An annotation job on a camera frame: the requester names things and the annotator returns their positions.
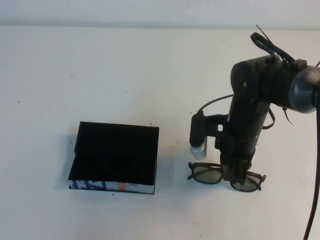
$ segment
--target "white surface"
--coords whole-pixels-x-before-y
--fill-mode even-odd
[[[191,116],[232,92],[232,66],[264,56],[251,30],[0,27],[0,235],[24,240],[302,239],[316,167],[316,115],[272,106],[251,170],[262,191],[187,180]],[[319,60],[320,32],[267,31]],[[205,111],[226,114],[230,100]],[[155,195],[70,190],[80,121],[160,127]],[[206,162],[219,162],[208,142]],[[317,212],[310,240],[320,236]]]
[[[0,24],[320,30],[319,0],[0,0]]]

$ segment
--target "black cable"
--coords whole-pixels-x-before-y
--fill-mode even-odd
[[[289,123],[291,123],[292,124],[292,126],[294,126],[294,124],[289,120],[289,118],[288,118],[288,114],[287,114],[287,108],[285,108],[285,107],[283,107],[282,108],[282,110],[284,111],[284,115],[285,115],[285,117],[286,117],[286,119],[289,121]]]
[[[268,38],[268,36],[264,33],[264,31],[262,31],[262,29],[256,24],[256,27],[262,32],[262,34],[265,36],[265,38],[272,43],[272,41]]]
[[[254,32],[250,36],[253,43],[260,49],[265,50],[270,54],[270,52],[278,54],[283,59],[287,60],[289,63],[292,63],[295,61],[295,59],[290,56],[288,53],[274,45],[271,41],[268,41],[263,36],[261,36],[259,33]]]
[[[272,112],[271,108],[269,108],[268,113],[270,114],[270,117],[272,119],[272,123],[268,126],[263,126],[262,127],[263,130],[270,129],[275,124],[275,121],[276,121],[276,117],[275,117],[274,113]]]
[[[303,240],[307,240],[309,237],[311,226],[315,218],[317,203],[319,198],[319,187],[320,187],[320,101],[319,101],[319,98],[317,100],[317,105],[316,105],[316,140],[317,140],[317,154],[316,154],[314,194],[313,194],[310,217],[309,217],[308,224],[306,226]]]
[[[227,99],[227,98],[231,98],[231,97],[233,97],[233,94],[219,97],[219,98],[217,98],[217,99],[215,99],[215,100],[212,100],[212,101],[206,103],[206,104],[203,105],[199,110],[203,110],[205,107],[209,106],[210,104],[213,104],[213,103],[218,102],[218,101],[220,101],[220,100]]]

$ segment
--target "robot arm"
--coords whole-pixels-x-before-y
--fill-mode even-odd
[[[258,33],[251,38],[255,44],[258,42],[256,45],[263,46],[262,49],[269,49],[267,52],[279,49],[263,42],[265,38]],[[316,110],[320,68],[308,66],[305,60],[294,60],[282,50],[278,52],[291,62],[269,55],[233,66],[231,86],[234,94],[228,115],[205,116],[200,109],[192,117],[192,154],[198,160],[206,157],[207,137],[215,137],[214,146],[220,150],[225,181],[245,182],[271,103],[300,113]],[[218,125],[223,126],[222,131],[218,130]]]

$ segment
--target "white table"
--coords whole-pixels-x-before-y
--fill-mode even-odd
[[[0,27],[0,238],[303,238],[316,168],[316,115],[272,106],[251,170],[262,191],[187,180],[191,116],[232,93],[237,62],[266,55],[253,30]],[[315,65],[320,32],[266,31]],[[230,99],[208,107],[226,114]],[[70,190],[80,121],[160,127],[154,195]],[[205,162],[219,163],[208,143]],[[310,240],[320,238],[318,210]]]

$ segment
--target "glasses frame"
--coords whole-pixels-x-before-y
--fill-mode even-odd
[[[188,176],[188,180],[190,179],[194,179],[196,180],[197,182],[201,183],[201,184],[208,184],[208,185],[215,185],[215,184],[218,184],[222,181],[222,179],[224,178],[224,171],[222,170],[222,166],[221,164],[217,164],[217,163],[211,163],[211,162],[189,162],[188,163],[188,167],[191,169],[191,175]],[[221,178],[217,180],[217,182],[214,182],[214,183],[210,183],[210,182],[204,182],[204,181],[200,181],[196,178],[197,175],[199,174],[202,174],[204,173],[203,171],[201,172],[197,172],[195,174],[195,168],[196,167],[205,167],[207,168],[208,167],[208,170],[210,170],[211,168],[209,167],[213,167],[213,169],[215,171],[218,171],[221,173]],[[258,178],[260,180],[259,183],[257,183],[256,181],[252,180],[251,178],[247,178],[248,181],[250,181],[252,184],[254,184],[256,186],[256,188],[254,188],[253,190],[239,190],[237,189],[236,187],[233,186],[234,182],[230,182],[230,185],[233,189],[239,191],[239,192],[244,192],[244,193],[252,193],[256,190],[259,190],[261,191],[261,184],[266,180],[266,175],[261,175],[261,174],[258,174],[258,173],[255,173],[255,172],[251,172],[251,171],[247,171],[247,176],[252,176],[252,177],[255,177],[255,178]]]

